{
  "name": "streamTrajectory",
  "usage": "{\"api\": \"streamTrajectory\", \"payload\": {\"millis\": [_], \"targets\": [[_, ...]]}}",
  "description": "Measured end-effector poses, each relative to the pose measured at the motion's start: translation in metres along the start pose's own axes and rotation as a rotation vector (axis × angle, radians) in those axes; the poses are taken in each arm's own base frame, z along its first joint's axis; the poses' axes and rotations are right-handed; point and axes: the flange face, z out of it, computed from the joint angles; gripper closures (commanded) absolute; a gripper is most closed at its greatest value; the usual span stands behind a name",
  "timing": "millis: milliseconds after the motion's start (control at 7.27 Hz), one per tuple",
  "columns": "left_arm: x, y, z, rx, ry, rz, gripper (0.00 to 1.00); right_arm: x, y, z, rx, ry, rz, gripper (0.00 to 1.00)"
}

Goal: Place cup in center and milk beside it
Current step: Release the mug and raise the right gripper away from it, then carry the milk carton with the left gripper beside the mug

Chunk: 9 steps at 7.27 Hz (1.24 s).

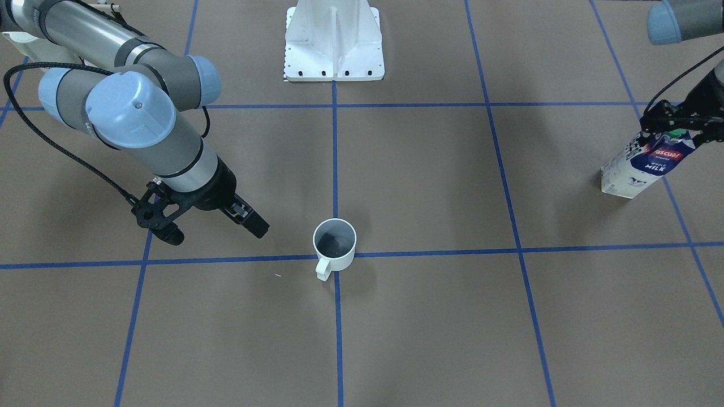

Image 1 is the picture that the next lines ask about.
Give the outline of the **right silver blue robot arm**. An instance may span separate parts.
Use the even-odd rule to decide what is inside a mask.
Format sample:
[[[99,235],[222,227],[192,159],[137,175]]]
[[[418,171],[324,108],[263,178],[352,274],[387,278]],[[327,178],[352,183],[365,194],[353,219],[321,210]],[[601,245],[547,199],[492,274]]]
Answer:
[[[50,146],[113,187],[130,205],[139,227],[179,245],[176,219],[188,210],[218,210],[262,238],[269,224],[237,194],[237,179],[184,111],[217,100],[221,80],[207,58],[178,56],[83,1],[3,1],[2,32],[26,33],[41,41],[31,62],[11,67],[3,87],[11,105],[34,132],[11,89],[11,78],[45,69],[38,98],[48,114],[104,146],[121,150],[153,174],[141,197],[45,134]]]

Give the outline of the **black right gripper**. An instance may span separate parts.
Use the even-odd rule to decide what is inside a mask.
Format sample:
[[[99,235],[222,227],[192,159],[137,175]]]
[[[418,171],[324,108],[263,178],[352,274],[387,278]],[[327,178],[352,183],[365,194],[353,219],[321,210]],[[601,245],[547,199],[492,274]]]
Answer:
[[[171,192],[170,200],[180,207],[196,207],[202,211],[222,209],[232,222],[261,239],[269,231],[269,223],[248,202],[238,196],[237,178],[222,159],[209,182],[192,192]]]

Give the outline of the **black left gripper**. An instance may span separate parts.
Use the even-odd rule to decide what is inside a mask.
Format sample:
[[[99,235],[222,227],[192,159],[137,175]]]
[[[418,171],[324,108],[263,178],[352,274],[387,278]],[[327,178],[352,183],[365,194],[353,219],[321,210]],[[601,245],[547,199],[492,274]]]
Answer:
[[[641,131],[649,135],[662,132],[696,131],[694,142],[723,141],[723,65],[717,64],[681,103],[666,99],[647,107],[639,120]]]

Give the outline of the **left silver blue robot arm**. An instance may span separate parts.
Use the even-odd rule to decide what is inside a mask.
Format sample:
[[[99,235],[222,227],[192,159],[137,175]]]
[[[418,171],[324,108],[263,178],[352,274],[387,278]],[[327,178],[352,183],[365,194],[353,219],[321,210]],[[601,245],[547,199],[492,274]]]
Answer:
[[[683,41],[722,33],[721,1],[659,1],[648,12],[649,42],[654,45]],[[695,146],[723,139],[723,65],[716,65],[678,104],[661,99],[675,83],[722,53],[717,49],[665,85],[649,101],[639,119],[641,131],[649,135],[670,131],[698,131]]]

